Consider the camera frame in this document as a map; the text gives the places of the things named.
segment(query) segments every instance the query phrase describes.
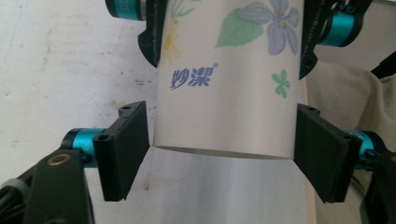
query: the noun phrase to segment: brand logo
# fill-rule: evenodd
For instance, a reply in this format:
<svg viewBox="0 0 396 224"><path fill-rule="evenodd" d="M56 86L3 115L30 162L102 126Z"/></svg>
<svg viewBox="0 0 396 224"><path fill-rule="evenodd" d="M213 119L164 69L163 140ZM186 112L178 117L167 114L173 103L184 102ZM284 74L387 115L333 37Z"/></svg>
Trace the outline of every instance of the brand logo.
<svg viewBox="0 0 396 224"><path fill-rule="evenodd" d="M218 66L217 63L214 63L212 67L176 70L172 77L171 89L175 90L183 85L189 87L208 87L210 78Z"/></svg>

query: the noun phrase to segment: green leaf print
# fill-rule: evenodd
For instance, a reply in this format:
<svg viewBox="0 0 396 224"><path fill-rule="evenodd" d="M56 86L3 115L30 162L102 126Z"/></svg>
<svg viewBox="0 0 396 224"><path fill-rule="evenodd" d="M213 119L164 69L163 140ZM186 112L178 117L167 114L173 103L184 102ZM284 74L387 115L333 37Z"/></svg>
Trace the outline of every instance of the green leaf print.
<svg viewBox="0 0 396 224"><path fill-rule="evenodd" d="M277 84L275 88L276 94L281 95L284 99L288 98L287 89L290 89L290 81L288 81L288 73L286 70L283 69L280 75L273 73L272 79Z"/></svg>
<svg viewBox="0 0 396 224"><path fill-rule="evenodd" d="M238 10L229 13L224 19L216 48L245 45L264 33L260 24L238 18Z"/></svg>

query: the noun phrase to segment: screw hole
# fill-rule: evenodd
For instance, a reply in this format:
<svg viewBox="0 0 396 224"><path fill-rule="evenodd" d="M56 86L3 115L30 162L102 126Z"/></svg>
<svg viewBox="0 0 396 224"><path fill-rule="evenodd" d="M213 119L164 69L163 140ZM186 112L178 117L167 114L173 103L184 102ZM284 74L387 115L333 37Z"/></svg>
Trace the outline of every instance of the screw hole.
<svg viewBox="0 0 396 224"><path fill-rule="evenodd" d="M98 140L99 141L105 141L105 140L107 140L108 137L109 137L108 134L103 134L103 135L100 135L98 137Z"/></svg>
<svg viewBox="0 0 396 224"><path fill-rule="evenodd" d="M69 154L59 154L56 156L51 157L48 161L47 164L50 166L57 166L57 165L61 165L64 164L65 162L70 161L71 156Z"/></svg>
<svg viewBox="0 0 396 224"><path fill-rule="evenodd" d="M351 141L353 139L352 136L346 135L344 136L344 139L346 139L347 141Z"/></svg>

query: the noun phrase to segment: blue flower print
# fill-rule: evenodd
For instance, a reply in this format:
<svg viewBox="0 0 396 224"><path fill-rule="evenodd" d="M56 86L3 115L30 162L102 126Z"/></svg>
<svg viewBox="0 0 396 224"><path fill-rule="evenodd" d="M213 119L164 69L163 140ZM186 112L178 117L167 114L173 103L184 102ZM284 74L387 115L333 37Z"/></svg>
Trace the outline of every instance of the blue flower print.
<svg viewBox="0 0 396 224"><path fill-rule="evenodd" d="M277 55L283 51L288 41L293 54L297 54L298 39L294 29L299 23L299 12L293 7L286 15L289 2L288 0L270 0L271 10L264 3L256 2L248 5L236 12L236 15L245 21L257 24L266 24L268 36L268 52L270 55Z"/></svg>

